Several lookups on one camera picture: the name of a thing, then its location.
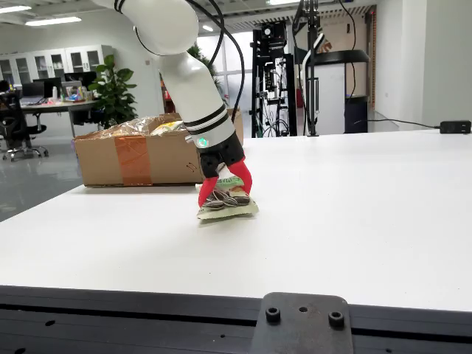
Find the white robotic arm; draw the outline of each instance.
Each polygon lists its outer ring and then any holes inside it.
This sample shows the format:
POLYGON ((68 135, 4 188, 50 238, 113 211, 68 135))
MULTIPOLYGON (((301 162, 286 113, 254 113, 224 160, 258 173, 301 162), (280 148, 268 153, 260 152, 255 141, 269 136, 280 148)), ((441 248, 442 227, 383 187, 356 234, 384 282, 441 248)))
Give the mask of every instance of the white robotic arm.
POLYGON ((198 37, 193 8, 185 0, 93 1, 126 15, 139 29, 142 43, 159 55, 155 59, 166 88, 200 153, 206 179, 198 204, 213 191, 221 162, 241 177, 250 193, 251 174, 226 106, 208 68, 187 53, 198 37))

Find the orange packing tape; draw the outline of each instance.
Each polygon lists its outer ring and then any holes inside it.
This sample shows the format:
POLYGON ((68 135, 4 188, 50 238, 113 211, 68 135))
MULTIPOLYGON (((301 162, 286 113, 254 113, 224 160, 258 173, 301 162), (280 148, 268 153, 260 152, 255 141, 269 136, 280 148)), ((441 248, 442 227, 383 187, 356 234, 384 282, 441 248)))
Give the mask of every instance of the orange packing tape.
POLYGON ((115 138, 118 161, 125 186, 151 186, 148 145, 145 136, 115 138))

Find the white cabinet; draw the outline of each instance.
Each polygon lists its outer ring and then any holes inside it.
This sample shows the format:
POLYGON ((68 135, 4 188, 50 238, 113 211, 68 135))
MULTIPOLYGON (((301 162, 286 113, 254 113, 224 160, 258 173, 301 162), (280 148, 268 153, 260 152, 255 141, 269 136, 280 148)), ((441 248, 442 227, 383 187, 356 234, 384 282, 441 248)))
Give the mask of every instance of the white cabinet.
POLYGON ((69 72, 94 72, 97 66, 104 64, 105 57, 110 54, 113 54, 110 46, 66 48, 69 72))
POLYGON ((51 49, 29 53, 32 57, 32 78, 62 77, 69 72, 65 49, 51 49))
POLYGON ((2 80, 8 81, 11 85, 31 83, 30 68, 31 60, 27 53, 20 55, 3 55, 0 57, 1 78, 2 80))
POLYGON ((96 45, 0 55, 0 80, 22 85, 34 79, 62 77, 67 72, 94 72, 110 54, 110 46, 96 45))
POLYGON ((0 57, 0 79, 8 81, 10 85, 15 84, 15 78, 13 77, 13 67, 9 57, 0 57))

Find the window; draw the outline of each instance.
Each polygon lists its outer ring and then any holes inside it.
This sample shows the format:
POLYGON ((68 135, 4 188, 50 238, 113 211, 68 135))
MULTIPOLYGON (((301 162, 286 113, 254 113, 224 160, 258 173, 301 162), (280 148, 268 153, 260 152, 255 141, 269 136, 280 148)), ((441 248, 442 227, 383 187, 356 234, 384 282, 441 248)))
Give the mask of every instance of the window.
MULTIPOLYGON (((252 32, 242 32, 233 34, 235 40, 243 52, 244 66, 246 71, 243 94, 240 99, 239 108, 243 116, 244 136, 251 137, 251 80, 252 80, 252 32)), ((198 37, 197 44, 202 53, 210 59, 218 44, 219 33, 217 35, 198 37)), ((215 68, 218 72, 219 90, 222 98, 232 108, 235 105, 237 93, 241 84, 241 64, 239 54, 235 45, 228 37, 224 37, 220 51, 215 59, 215 68)))

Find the metal bracket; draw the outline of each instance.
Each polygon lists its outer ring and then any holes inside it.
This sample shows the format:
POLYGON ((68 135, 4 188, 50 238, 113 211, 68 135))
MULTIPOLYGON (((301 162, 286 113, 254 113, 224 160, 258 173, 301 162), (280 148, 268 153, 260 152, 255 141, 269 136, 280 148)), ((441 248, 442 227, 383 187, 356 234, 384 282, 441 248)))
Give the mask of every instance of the metal bracket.
POLYGON ((249 353, 353 354, 346 300, 323 295, 266 295, 249 353))

